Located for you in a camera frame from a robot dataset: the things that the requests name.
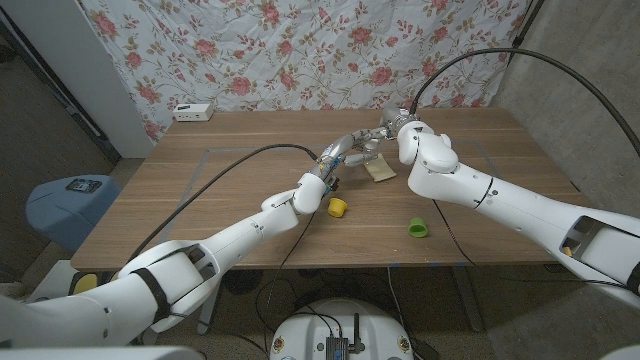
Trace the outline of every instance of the black cable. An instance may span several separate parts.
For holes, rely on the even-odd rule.
[[[182,210],[184,210],[198,196],[200,196],[205,190],[207,190],[209,188],[209,186],[211,186],[214,182],[216,182],[218,179],[220,179],[224,174],[229,172],[229,170],[233,169],[234,167],[236,167],[237,165],[239,165],[243,161],[249,159],[250,157],[252,157],[252,156],[254,156],[254,155],[256,155],[256,154],[258,154],[260,152],[263,152],[263,151],[268,150],[268,149],[274,149],[274,148],[296,148],[296,149],[301,149],[301,150],[306,151],[307,154],[309,154],[309,156],[311,157],[311,159],[313,159],[313,161],[315,161],[318,158],[318,156],[316,154],[314,154],[313,151],[307,149],[304,146],[295,145],[295,144],[273,144],[273,145],[267,145],[267,146],[263,146],[263,147],[261,147],[259,149],[256,149],[256,150],[250,152],[249,154],[247,154],[247,155],[243,156],[242,158],[240,158],[240,160],[234,162],[233,164],[229,165],[226,169],[222,170],[218,175],[214,176],[213,179],[211,179],[205,186],[203,186],[200,190],[198,190],[198,192],[193,194],[193,196],[191,196],[189,198],[189,200],[185,201],[184,204],[180,205],[171,215],[169,215],[169,217],[167,217],[162,222],[162,224],[160,224],[155,230],[153,230],[153,232],[149,236],[147,236],[146,239],[144,239],[144,241],[131,254],[131,256],[129,257],[129,260],[127,260],[127,262],[133,260],[136,256],[140,255],[140,253],[145,248],[145,246],[147,246],[149,244],[149,242],[151,242],[151,240],[153,240],[153,238],[156,237],[156,235],[158,235],[160,233],[160,231],[162,231],[162,229],[164,229],[165,226],[167,226],[171,222],[171,220],[173,220],[178,214],[180,214],[180,212]]]
[[[276,276],[273,277],[273,284],[271,284],[271,290],[269,290],[269,297],[267,298],[267,308],[264,311],[264,318],[267,318],[267,314],[269,313],[269,304],[271,303],[271,295],[273,295],[273,287],[276,284],[276,280],[278,279],[278,274],[280,274],[280,270],[282,270],[282,267],[284,266],[284,263],[287,261],[287,259],[289,259],[289,256],[291,256],[291,253],[293,253],[293,250],[296,249],[296,247],[298,246],[298,244],[300,243],[300,240],[302,240],[302,238],[304,237],[304,234],[307,232],[307,229],[309,228],[309,225],[311,225],[311,221],[313,220],[313,217],[316,215],[316,213],[314,212],[313,214],[311,214],[311,218],[309,218],[309,222],[307,222],[307,226],[304,227],[304,230],[302,230],[302,233],[300,234],[300,237],[298,237],[298,240],[296,240],[296,243],[293,244],[293,247],[291,247],[291,250],[289,250],[289,253],[287,254],[287,256],[284,257],[284,260],[282,260],[282,263],[280,263],[280,267],[278,267],[278,271],[276,271]],[[269,353],[269,347],[267,346],[267,323],[265,321],[264,323],[264,350],[265,352]]]
[[[173,316],[178,316],[178,317],[185,318],[185,319],[189,317],[189,315],[185,315],[185,314],[178,314],[178,313],[171,313],[171,315],[173,315]],[[213,329],[214,331],[217,331],[217,332],[219,332],[219,333],[227,334],[227,335],[230,335],[230,336],[237,337],[238,339],[242,339],[242,340],[244,340],[244,341],[248,342],[249,344],[253,345],[254,347],[258,348],[258,349],[260,350],[260,352],[261,352],[261,353],[265,353],[264,349],[263,349],[260,345],[258,345],[258,343],[257,343],[257,342],[255,342],[255,341],[253,341],[253,340],[249,339],[248,337],[246,337],[246,336],[244,336],[244,335],[241,335],[241,334],[235,333],[235,332],[233,332],[233,331],[228,331],[228,330],[222,330],[222,329],[214,328],[214,327],[213,327],[213,326],[211,326],[211,324],[209,324],[208,322],[206,322],[206,321],[202,321],[202,320],[200,320],[200,319],[196,319],[196,321],[198,321],[198,323],[199,323],[199,324],[202,324],[202,325],[204,325],[204,326],[206,326],[206,327],[208,327],[208,328],[210,328],[210,329]]]
[[[327,318],[329,318],[329,319],[331,319],[331,320],[335,321],[335,323],[336,323],[336,324],[338,324],[338,337],[342,337],[342,325],[340,324],[340,322],[339,322],[338,320],[336,320],[336,318],[334,318],[334,317],[333,317],[333,316],[331,316],[331,315],[321,314],[321,313],[317,313],[317,312],[298,311],[298,312],[296,312],[296,313],[293,313],[293,314],[291,314],[291,315],[287,316],[287,319],[288,319],[288,318],[290,318],[290,317],[296,316],[296,315],[314,315],[314,316],[317,316],[317,317],[319,317],[319,318],[321,318],[321,319],[323,319],[323,318],[327,317]],[[326,323],[326,324],[327,324],[327,326],[329,327],[329,331],[331,332],[331,336],[333,337],[333,329],[331,329],[331,326],[329,325],[329,323],[327,323],[327,322],[326,322],[326,320],[325,320],[325,323]]]
[[[449,230],[449,235],[451,235],[451,239],[453,240],[453,242],[456,244],[456,247],[458,248],[458,251],[460,251],[460,254],[462,254],[462,256],[464,256],[465,259],[467,259],[467,261],[477,267],[478,269],[482,269],[483,271],[488,271],[490,272],[493,276],[502,279],[502,280],[507,280],[507,281],[515,281],[515,282],[521,282],[521,283],[569,283],[569,282],[573,282],[573,283],[587,283],[587,284],[600,284],[600,285],[608,285],[608,286],[614,286],[614,287],[619,287],[625,290],[629,290],[629,288],[626,285],[620,284],[620,283],[613,283],[613,282],[609,282],[609,281],[601,281],[601,280],[583,280],[583,279],[514,279],[514,278],[508,278],[508,277],[504,277],[500,274],[495,273],[494,271],[484,268],[482,266],[479,266],[478,264],[476,264],[473,260],[471,260],[471,258],[469,258],[469,256],[467,256],[467,254],[462,250],[462,247],[460,246],[460,244],[458,243],[458,240],[456,239],[456,236],[453,234],[453,230],[451,230],[451,227],[449,226],[449,223],[447,222],[447,219],[444,217],[444,214],[442,213],[442,211],[440,210],[440,206],[438,206],[438,203],[435,200],[432,200],[433,204],[436,206],[436,209],[438,209],[438,212],[440,213],[440,216],[442,217],[442,220],[444,221],[444,224],[447,226],[447,230]]]
[[[466,59],[468,57],[475,56],[475,55],[502,53],[502,52],[512,53],[512,54],[527,55],[527,56],[534,57],[536,59],[540,59],[540,60],[542,60],[542,61],[544,61],[546,63],[549,63],[549,64],[557,67],[558,69],[560,69],[560,70],[564,71],[565,73],[571,75],[571,77],[573,77],[574,79],[578,80],[578,82],[581,83],[582,85],[584,85],[584,87],[586,87],[587,90],[589,90],[593,95],[595,95],[595,97],[598,100],[600,100],[600,102],[602,103],[602,105],[604,105],[604,107],[607,109],[607,111],[609,111],[611,116],[613,116],[613,119],[618,123],[618,125],[620,126],[620,128],[624,132],[624,134],[627,137],[627,139],[629,139],[629,141],[631,142],[631,145],[633,145],[633,148],[635,149],[635,151],[638,154],[638,156],[640,156],[640,140],[638,139],[638,136],[636,136],[636,134],[633,132],[633,130],[631,129],[631,127],[629,126],[627,121],[622,117],[622,115],[613,106],[613,104],[611,104],[609,99],[607,99],[600,92],[600,90],[598,90],[598,88],[596,88],[593,84],[591,84],[582,75],[578,74],[575,70],[571,69],[567,65],[564,65],[563,63],[561,63],[561,62],[559,62],[557,60],[554,60],[554,59],[552,59],[552,58],[550,58],[550,57],[548,57],[546,55],[542,55],[540,53],[537,53],[537,52],[531,51],[531,50],[511,49],[511,48],[482,49],[482,50],[471,51],[471,52],[468,52],[466,54],[463,54],[463,55],[460,55],[460,56],[454,58],[453,60],[449,61],[444,66],[442,66],[438,71],[436,71],[435,74],[433,74],[429,78],[429,80],[427,80],[427,82],[425,82],[424,85],[422,85],[422,87],[420,88],[420,90],[416,94],[416,97],[413,99],[413,103],[411,104],[411,109],[409,110],[409,113],[410,114],[415,114],[416,113],[416,110],[418,109],[418,102],[420,101],[420,96],[422,95],[424,90],[427,88],[427,86],[429,86],[440,74],[442,74],[445,70],[447,70],[448,68],[450,68],[451,66],[453,66],[457,62],[459,62],[461,60],[464,60],[464,59]]]
[[[291,291],[293,292],[293,297],[294,297],[294,301],[298,301],[298,295],[296,293],[296,289],[293,286],[293,284],[291,283],[291,281],[287,280],[287,279],[274,279],[269,281],[268,283],[264,284],[256,293],[256,297],[253,301],[253,305],[255,306],[256,309],[256,314],[258,314],[258,319],[260,319],[260,321],[262,322],[262,325],[266,326],[267,329],[269,329],[269,331],[271,331],[272,333],[275,333],[275,331],[273,330],[273,328],[271,326],[269,326],[269,324],[267,324],[267,321],[262,317],[262,314],[260,314],[260,307],[258,306],[258,300],[260,299],[260,294],[262,294],[262,292],[267,288],[267,286],[269,286],[269,284],[273,283],[274,281],[283,281],[289,284],[289,287],[291,288]]]

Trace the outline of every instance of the gray wall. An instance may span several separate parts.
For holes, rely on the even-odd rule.
[[[140,114],[75,0],[0,0],[0,6],[118,152],[146,157],[153,145]]]
[[[640,133],[639,19],[637,1],[547,0],[521,48],[574,68]],[[596,206],[640,217],[640,159],[582,85],[516,56],[492,105],[509,110]]]

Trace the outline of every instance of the table leg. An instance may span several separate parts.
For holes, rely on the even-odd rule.
[[[216,307],[216,301],[218,300],[218,290],[220,290],[220,284],[213,290],[209,298],[205,300],[204,304],[202,304],[202,308],[200,309],[200,321],[211,324],[213,321],[213,310]],[[204,335],[209,332],[209,326],[204,323],[198,323],[198,334]]]
[[[151,346],[156,344],[156,340],[158,340],[158,333],[153,331],[151,328],[147,328],[142,333],[142,345]]]
[[[471,279],[465,266],[452,267],[453,278],[456,281],[456,288],[458,289],[458,295],[464,306],[464,311],[469,318],[469,325],[475,332],[481,332],[484,330],[482,324],[482,317],[480,316],[480,310],[478,309],[478,302],[476,296],[473,293],[473,287],[471,285]]]

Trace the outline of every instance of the power strip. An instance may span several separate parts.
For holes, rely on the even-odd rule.
[[[213,104],[178,104],[173,115],[178,121],[207,121],[213,115]]]

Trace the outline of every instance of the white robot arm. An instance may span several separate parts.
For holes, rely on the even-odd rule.
[[[337,187],[333,170],[345,152],[385,136],[385,128],[338,139],[298,182],[262,211],[201,241],[173,240],[129,262],[118,280],[75,296],[24,305],[0,296],[0,344],[12,348],[125,345],[150,327],[161,332],[213,293],[222,276],[263,241],[315,212]]]
[[[546,198],[458,161],[446,135],[416,115],[385,109],[381,125],[397,133],[400,161],[413,165],[420,196],[475,209],[543,247],[582,279],[640,309],[640,219]]]

